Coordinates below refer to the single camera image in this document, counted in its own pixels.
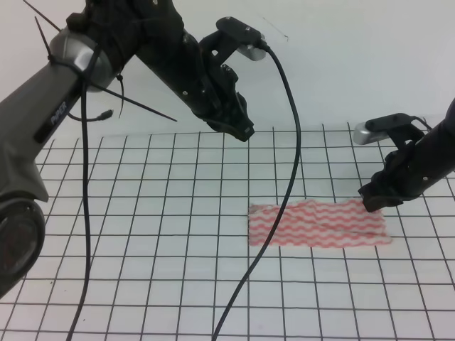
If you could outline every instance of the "grid paper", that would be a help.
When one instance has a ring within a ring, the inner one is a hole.
[[[358,196],[391,141],[355,146],[350,126],[302,132],[290,201]],[[210,340],[259,247],[249,204],[282,201],[295,133],[104,137],[90,142],[92,273],[77,340]],[[50,194],[36,265],[0,301],[0,341],[64,340],[84,275],[82,143],[37,158]],[[388,246],[270,247],[219,341],[455,340],[455,176],[384,209]]]

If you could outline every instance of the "towel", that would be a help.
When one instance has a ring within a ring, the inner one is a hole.
[[[249,243],[263,245],[277,217],[279,205],[251,205]],[[362,200],[328,204],[303,200],[287,205],[270,245],[359,247],[389,244],[381,211],[367,212]]]

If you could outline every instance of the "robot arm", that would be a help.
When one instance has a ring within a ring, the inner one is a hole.
[[[35,158],[82,92],[107,87],[136,55],[216,131],[246,141],[254,133],[235,72],[237,49],[252,60],[260,32],[234,18],[200,43],[184,29],[171,0],[87,0],[49,45],[50,62],[0,103],[0,297],[32,267],[43,246],[47,201]]]
[[[385,157],[384,170],[359,190],[369,212],[416,199],[455,170],[455,100],[446,118],[426,135],[411,124],[414,119],[394,114],[355,128],[357,144],[390,137],[398,148]]]

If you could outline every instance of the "cloth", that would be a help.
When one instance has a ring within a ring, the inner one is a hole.
[[[279,205],[251,205],[249,243],[263,245],[277,217]],[[381,211],[367,212],[361,199],[337,204],[304,200],[287,205],[271,245],[358,247],[389,244]]]

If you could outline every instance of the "cable connector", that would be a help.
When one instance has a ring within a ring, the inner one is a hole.
[[[110,119],[112,115],[114,114],[114,111],[112,109],[106,110],[103,112],[101,115],[99,115],[98,121],[104,121],[105,119]]]
[[[264,39],[261,39],[257,42],[257,45],[255,45],[256,48],[260,48],[261,50],[264,50],[265,52],[270,51],[270,46],[268,46],[267,42]]]

